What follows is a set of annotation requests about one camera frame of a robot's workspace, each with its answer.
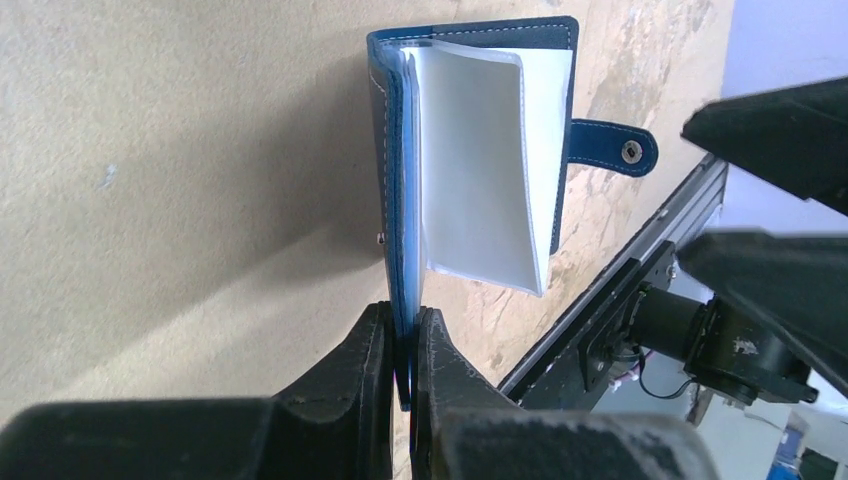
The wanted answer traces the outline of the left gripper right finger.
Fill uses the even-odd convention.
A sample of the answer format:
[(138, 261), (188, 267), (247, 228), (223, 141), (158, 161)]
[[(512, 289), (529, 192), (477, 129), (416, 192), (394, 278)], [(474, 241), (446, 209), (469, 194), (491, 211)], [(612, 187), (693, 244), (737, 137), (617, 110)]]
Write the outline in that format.
[(442, 312), (418, 315), (411, 410), (415, 479), (716, 479), (685, 422), (655, 414), (525, 410), (453, 344)]

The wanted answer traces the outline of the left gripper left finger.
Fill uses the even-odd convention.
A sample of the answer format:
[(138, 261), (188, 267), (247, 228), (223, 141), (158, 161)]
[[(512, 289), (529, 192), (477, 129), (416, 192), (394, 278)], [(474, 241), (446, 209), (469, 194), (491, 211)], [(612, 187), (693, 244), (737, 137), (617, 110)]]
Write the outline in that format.
[(387, 303), (268, 397), (60, 402), (1, 432), (5, 479), (388, 479)]

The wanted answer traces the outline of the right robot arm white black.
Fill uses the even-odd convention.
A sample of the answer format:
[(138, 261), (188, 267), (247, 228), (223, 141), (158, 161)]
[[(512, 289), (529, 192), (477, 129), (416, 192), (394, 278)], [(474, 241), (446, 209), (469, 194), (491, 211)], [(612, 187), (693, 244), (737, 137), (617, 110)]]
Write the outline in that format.
[[(682, 136), (799, 199), (847, 209), (845, 78), (710, 103)], [(630, 319), (636, 353), (674, 358), (690, 382), (744, 404), (812, 403), (814, 372), (846, 392), (845, 236), (709, 231), (676, 257), (712, 299), (643, 291)]]

